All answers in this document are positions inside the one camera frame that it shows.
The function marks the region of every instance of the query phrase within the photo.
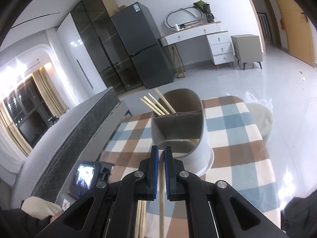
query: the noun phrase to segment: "gray nightstand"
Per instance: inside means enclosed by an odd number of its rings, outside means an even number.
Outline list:
[[[258,62],[262,69],[261,61],[263,61],[263,57],[259,36],[251,34],[236,35],[231,36],[231,40],[238,64],[239,61],[243,62],[243,70],[249,62]]]

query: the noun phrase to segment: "wooden door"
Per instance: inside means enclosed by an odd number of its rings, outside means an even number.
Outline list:
[[[307,16],[294,0],[276,1],[285,25],[289,54],[314,67],[313,36]]]

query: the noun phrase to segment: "curtain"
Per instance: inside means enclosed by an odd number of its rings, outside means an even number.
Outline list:
[[[87,100],[89,96],[79,82],[69,60],[61,46],[55,28],[45,30],[47,38],[50,42],[50,47],[53,51],[51,58],[54,68],[61,79],[70,102],[75,106]]]
[[[31,152],[31,146],[20,134],[18,128],[11,124],[12,119],[3,101],[0,103],[0,166],[7,173],[0,171],[0,178],[10,185],[13,184],[12,178],[6,177],[16,175],[21,166]]]
[[[32,151],[32,147],[24,139],[19,129],[13,124],[13,120],[3,100],[1,100],[0,103],[0,125],[7,133],[7,138],[10,138],[25,156],[28,156]]]
[[[39,68],[32,73],[34,82],[39,89],[47,107],[54,116],[60,117],[67,110],[67,105],[64,103],[61,96],[50,80],[44,67]]]

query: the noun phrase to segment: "window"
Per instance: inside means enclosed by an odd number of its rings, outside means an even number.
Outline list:
[[[22,136],[34,148],[50,127],[53,116],[32,77],[13,91],[4,103]]]

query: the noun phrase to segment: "drawer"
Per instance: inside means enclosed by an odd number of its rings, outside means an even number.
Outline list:
[[[215,55],[212,57],[212,61],[214,64],[222,64],[226,62],[234,62],[236,60],[233,53],[227,53],[222,55]]]
[[[216,33],[207,36],[209,45],[231,42],[228,32]]]
[[[232,53],[233,48],[231,45],[231,42],[222,43],[218,45],[212,45],[210,46],[212,55],[220,55],[220,54],[226,54],[226,53]]]
[[[221,22],[212,24],[205,24],[197,27],[188,28],[185,30],[177,31],[173,34],[161,38],[162,45],[170,45],[187,39],[198,36],[208,35],[211,33],[222,31]]]

